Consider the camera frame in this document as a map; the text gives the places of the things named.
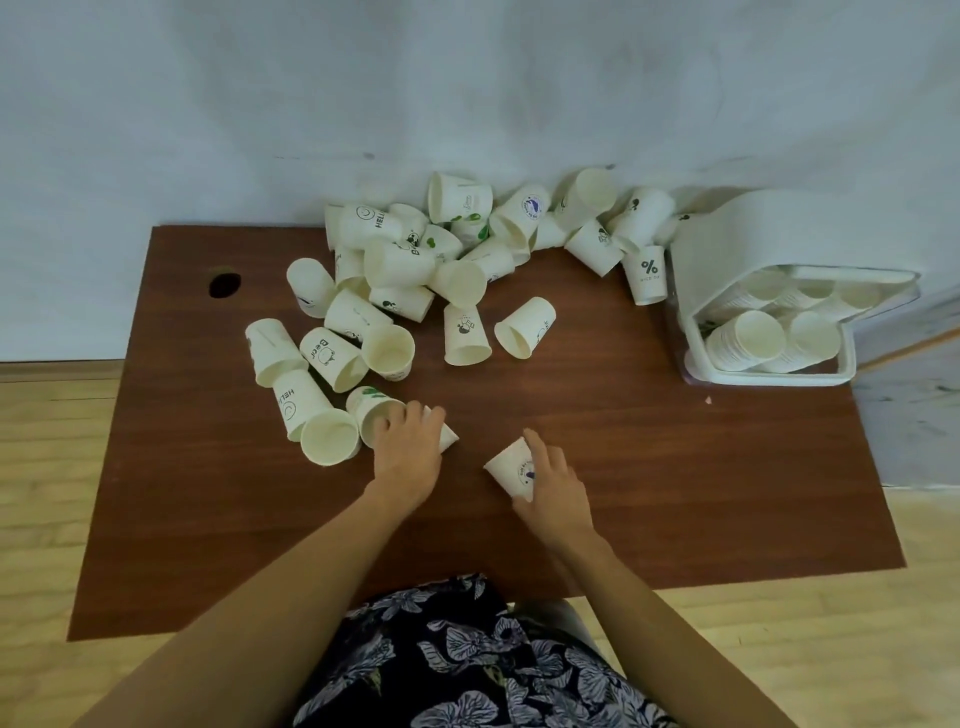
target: person's right arm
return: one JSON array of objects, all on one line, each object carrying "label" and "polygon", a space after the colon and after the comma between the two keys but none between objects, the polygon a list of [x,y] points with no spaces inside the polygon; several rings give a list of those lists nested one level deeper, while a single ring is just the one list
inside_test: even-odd
[{"label": "person's right arm", "polygon": [[533,430],[533,502],[514,510],[583,588],[630,682],[684,728],[796,728],[777,705],[630,571],[593,529],[587,490]]}]

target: person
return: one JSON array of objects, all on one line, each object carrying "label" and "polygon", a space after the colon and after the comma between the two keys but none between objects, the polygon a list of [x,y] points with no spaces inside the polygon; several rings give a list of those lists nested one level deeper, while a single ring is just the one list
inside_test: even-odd
[{"label": "person", "polygon": [[363,494],[76,725],[795,728],[617,559],[564,452],[529,429],[534,496],[514,510],[587,595],[626,678],[589,636],[511,612],[481,574],[348,612],[377,554],[437,482],[444,416],[441,407],[424,418],[416,401],[395,404],[376,423]]}]

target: person's left hand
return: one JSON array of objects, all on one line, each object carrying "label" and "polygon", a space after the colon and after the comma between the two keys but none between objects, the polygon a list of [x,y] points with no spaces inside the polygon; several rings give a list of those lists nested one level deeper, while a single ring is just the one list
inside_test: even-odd
[{"label": "person's left hand", "polygon": [[413,513],[433,492],[440,475],[440,430],[446,412],[434,407],[423,417],[423,405],[394,402],[387,417],[374,423],[373,480],[367,494],[396,509],[401,518]]}]

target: forearm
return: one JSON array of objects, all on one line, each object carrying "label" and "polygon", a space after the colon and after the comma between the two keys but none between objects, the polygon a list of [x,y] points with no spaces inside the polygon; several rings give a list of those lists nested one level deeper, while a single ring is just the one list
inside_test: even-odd
[{"label": "forearm", "polygon": [[164,645],[78,726],[271,724],[399,525],[362,496]]},{"label": "forearm", "polygon": [[587,594],[627,677],[684,728],[796,728],[595,533],[558,554]]}]

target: floral shirt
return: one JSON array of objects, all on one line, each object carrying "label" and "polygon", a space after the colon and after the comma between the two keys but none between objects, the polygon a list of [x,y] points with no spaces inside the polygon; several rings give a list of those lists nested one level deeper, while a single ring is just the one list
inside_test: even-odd
[{"label": "floral shirt", "polygon": [[304,727],[677,726],[585,644],[512,617],[481,574],[348,613],[296,707]]}]

